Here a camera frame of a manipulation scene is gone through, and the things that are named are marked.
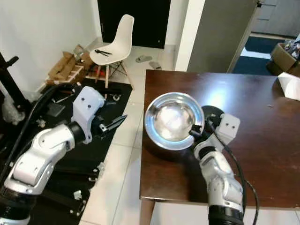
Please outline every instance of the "black door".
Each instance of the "black door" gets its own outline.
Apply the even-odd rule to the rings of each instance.
[[[132,44],[165,47],[171,0],[98,0],[103,42],[112,42],[121,17],[135,18]]]

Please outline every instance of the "wooden table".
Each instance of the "wooden table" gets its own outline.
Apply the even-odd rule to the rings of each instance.
[[[300,206],[300,102],[284,97],[276,77],[147,70],[144,112],[152,100],[171,91],[187,93],[202,106],[213,105],[240,118],[229,147],[262,207]],[[155,201],[207,203],[206,184],[193,154],[186,151],[171,162],[157,157],[157,152],[161,149],[144,129],[142,225],[150,224]],[[247,205],[254,206],[250,189],[247,195]]]

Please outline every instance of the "stainless steel bowl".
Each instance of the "stainless steel bowl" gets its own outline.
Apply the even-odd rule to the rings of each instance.
[[[194,142],[193,136],[188,134],[192,125],[204,127],[204,114],[189,95],[170,92],[157,97],[149,105],[144,123],[155,144],[168,150],[182,150]]]

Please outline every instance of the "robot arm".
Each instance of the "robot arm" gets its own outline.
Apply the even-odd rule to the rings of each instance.
[[[105,99],[93,88],[84,87],[73,103],[72,122],[39,132],[31,147],[17,159],[0,191],[0,224],[26,225],[56,163],[77,143],[88,144],[93,136],[105,136],[126,118],[105,125],[96,111]]]
[[[239,124],[238,118],[222,114],[216,134],[228,144],[236,136]],[[223,145],[214,133],[194,148],[207,185],[209,222],[210,225],[242,225],[242,186],[234,178],[233,171],[221,152],[222,149]]]

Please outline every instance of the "white paper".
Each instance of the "white paper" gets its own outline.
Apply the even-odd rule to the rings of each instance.
[[[278,79],[285,97],[300,101],[300,78],[283,72]]]

